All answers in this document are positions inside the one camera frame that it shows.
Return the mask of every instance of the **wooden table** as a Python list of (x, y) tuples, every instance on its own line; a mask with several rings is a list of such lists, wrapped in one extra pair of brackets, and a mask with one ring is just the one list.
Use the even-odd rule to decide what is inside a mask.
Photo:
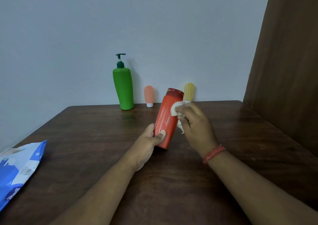
[[(239, 101), (198, 102), (233, 155), (318, 210), (318, 158)], [(47, 140), (34, 175), (0, 213), (2, 225), (48, 224), (71, 206), (157, 117), (160, 104), (72, 106), (18, 145)], [(179, 129), (133, 176), (112, 224), (249, 224)]]

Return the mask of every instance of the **dark red cap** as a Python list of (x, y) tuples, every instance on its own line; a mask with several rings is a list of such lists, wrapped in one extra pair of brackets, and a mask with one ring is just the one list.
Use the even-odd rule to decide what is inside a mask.
[(166, 95), (176, 97), (182, 101), (184, 93), (180, 90), (175, 89), (175, 88), (169, 88)]

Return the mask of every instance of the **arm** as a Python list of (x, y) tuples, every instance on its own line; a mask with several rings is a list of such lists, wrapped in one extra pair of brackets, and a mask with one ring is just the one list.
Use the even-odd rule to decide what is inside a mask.
[[(218, 147), (213, 127), (193, 103), (177, 107), (185, 136), (190, 145), (204, 157)], [(227, 151), (208, 161), (249, 220), (254, 225), (316, 224), (318, 212), (295, 199)]]
[(165, 131), (153, 137), (154, 127), (149, 125), (126, 154), (50, 225), (109, 224), (133, 174), (149, 160), (154, 146), (164, 139)]

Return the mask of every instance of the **forearm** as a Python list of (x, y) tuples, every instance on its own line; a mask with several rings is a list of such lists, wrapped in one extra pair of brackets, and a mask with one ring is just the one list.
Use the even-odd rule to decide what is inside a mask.
[[(212, 147), (203, 148), (201, 156)], [(318, 220), (316, 211), (287, 194), (227, 151), (220, 152), (208, 164), (252, 224), (314, 224)]]
[(109, 224), (134, 172), (135, 167), (123, 156), (51, 225)]

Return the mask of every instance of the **person's left arm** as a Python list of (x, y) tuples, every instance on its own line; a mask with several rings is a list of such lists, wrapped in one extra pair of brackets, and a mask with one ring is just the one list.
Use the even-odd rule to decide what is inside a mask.
[(125, 155), (50, 225), (109, 224), (133, 174), (149, 160), (154, 146), (164, 139), (165, 131), (156, 137), (153, 131), (154, 124), (150, 124)]

